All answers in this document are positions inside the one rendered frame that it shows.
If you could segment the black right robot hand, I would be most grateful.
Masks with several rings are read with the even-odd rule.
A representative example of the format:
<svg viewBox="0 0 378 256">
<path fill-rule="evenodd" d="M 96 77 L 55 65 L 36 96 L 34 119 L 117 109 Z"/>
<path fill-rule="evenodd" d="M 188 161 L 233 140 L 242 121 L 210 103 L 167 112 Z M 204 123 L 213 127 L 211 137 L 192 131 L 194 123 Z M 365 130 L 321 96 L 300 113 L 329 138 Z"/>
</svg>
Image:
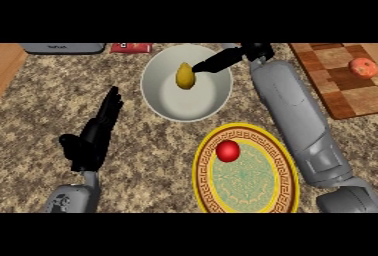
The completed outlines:
<svg viewBox="0 0 378 256">
<path fill-rule="evenodd" d="M 242 43 L 241 46 L 226 48 L 208 59 L 192 67 L 192 72 L 217 73 L 242 61 L 247 57 L 250 61 L 263 59 L 267 61 L 275 56 L 273 48 L 269 43 Z"/>
</svg>

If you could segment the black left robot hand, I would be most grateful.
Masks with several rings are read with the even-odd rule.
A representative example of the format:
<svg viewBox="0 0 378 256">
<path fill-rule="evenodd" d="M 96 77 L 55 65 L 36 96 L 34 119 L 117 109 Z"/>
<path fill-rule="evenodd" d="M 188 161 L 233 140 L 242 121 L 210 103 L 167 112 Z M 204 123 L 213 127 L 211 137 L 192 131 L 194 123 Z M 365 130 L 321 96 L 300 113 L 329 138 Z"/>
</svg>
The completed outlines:
<svg viewBox="0 0 378 256">
<path fill-rule="evenodd" d="M 73 161 L 71 170 L 76 172 L 98 171 L 102 167 L 123 104 L 118 88 L 112 86 L 98 115 L 89 120 L 81 134 L 62 134 L 59 137 L 65 158 Z"/>
</svg>

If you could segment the white bowl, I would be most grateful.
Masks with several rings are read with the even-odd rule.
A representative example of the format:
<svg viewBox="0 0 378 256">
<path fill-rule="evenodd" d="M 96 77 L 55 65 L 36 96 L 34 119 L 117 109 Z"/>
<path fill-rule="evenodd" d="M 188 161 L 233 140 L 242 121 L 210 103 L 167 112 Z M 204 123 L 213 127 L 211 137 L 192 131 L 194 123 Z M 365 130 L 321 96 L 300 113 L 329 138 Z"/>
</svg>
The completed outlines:
<svg viewBox="0 0 378 256">
<path fill-rule="evenodd" d="M 191 89 L 176 84 L 176 72 L 186 62 L 191 66 L 210 58 L 216 52 L 200 45 L 182 44 L 164 49 L 146 64 L 140 90 L 152 111 L 166 119 L 195 122 L 214 115 L 225 106 L 233 88 L 231 69 L 219 73 L 201 72 Z"/>
</svg>

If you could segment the yellow patterned plate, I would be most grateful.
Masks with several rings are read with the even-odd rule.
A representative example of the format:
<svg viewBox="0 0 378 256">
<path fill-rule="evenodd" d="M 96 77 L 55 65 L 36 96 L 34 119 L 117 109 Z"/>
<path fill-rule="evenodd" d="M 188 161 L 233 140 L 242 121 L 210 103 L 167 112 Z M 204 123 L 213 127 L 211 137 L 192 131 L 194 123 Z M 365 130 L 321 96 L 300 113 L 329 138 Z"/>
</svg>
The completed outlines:
<svg viewBox="0 0 378 256">
<path fill-rule="evenodd" d="M 238 144 L 232 162 L 217 157 L 219 144 Z M 294 213 L 300 183 L 294 160 L 276 137 L 259 126 L 229 123 L 204 138 L 192 163 L 194 191 L 207 213 Z"/>
</svg>

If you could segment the red snack packet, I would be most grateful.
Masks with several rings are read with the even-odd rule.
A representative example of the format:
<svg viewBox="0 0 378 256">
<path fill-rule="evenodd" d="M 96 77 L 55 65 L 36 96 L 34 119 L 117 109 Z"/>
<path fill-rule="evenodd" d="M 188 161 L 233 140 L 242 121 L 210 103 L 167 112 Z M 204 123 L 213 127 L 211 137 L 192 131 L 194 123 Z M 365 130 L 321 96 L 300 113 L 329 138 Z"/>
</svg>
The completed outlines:
<svg viewBox="0 0 378 256">
<path fill-rule="evenodd" d="M 111 47 L 112 53 L 149 53 L 152 51 L 151 43 L 114 43 Z"/>
</svg>

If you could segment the wooden checkered cutting board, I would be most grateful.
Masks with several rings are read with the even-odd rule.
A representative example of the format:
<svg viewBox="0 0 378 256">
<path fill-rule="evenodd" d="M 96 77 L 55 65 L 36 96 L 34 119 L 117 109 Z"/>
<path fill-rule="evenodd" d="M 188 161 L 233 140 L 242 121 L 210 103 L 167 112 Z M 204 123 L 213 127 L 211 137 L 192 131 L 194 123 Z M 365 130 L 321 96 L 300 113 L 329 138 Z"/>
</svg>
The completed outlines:
<svg viewBox="0 0 378 256">
<path fill-rule="evenodd" d="M 331 117 L 378 114 L 378 75 L 362 79 L 349 70 L 355 58 L 378 65 L 378 43 L 291 43 L 290 47 Z"/>
</svg>

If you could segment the grey appliance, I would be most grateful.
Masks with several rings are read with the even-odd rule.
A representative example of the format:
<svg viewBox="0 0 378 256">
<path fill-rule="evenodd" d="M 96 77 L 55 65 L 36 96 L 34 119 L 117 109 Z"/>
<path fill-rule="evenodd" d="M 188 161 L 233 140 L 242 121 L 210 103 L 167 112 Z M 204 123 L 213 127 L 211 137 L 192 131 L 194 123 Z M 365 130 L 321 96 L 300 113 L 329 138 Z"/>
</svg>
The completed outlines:
<svg viewBox="0 0 378 256">
<path fill-rule="evenodd" d="M 105 50 L 105 43 L 21 43 L 28 54 L 98 54 Z"/>
</svg>

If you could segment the red apple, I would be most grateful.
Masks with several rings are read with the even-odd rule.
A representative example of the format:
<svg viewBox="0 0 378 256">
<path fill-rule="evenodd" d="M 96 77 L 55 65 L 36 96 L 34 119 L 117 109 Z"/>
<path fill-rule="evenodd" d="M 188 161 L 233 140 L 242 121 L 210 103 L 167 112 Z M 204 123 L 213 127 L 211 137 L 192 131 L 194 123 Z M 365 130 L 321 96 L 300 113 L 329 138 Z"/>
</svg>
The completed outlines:
<svg viewBox="0 0 378 256">
<path fill-rule="evenodd" d="M 232 140 L 225 140 L 216 147 L 217 158 L 223 162 L 233 162 L 239 157 L 241 149 L 239 145 Z"/>
</svg>

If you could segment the pale wooden panel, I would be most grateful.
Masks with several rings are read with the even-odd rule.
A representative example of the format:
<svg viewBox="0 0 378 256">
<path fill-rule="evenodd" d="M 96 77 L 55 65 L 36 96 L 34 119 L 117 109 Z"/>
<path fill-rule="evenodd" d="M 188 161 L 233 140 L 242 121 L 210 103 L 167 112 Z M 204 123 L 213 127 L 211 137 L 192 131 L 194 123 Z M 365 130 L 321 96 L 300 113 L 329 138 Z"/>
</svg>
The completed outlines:
<svg viewBox="0 0 378 256">
<path fill-rule="evenodd" d="M 15 77 L 28 54 L 16 43 L 0 43 L 0 96 Z"/>
</svg>

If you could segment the orange peach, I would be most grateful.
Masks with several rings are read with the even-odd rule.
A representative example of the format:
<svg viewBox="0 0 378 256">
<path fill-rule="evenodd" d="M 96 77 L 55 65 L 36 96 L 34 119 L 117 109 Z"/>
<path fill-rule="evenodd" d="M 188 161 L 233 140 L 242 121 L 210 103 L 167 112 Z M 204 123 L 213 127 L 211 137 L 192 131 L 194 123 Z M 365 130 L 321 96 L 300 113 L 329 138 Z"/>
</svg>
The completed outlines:
<svg viewBox="0 0 378 256">
<path fill-rule="evenodd" d="M 350 72 L 363 79 L 372 78 L 378 74 L 377 63 L 368 58 L 356 58 L 349 62 Z"/>
</svg>

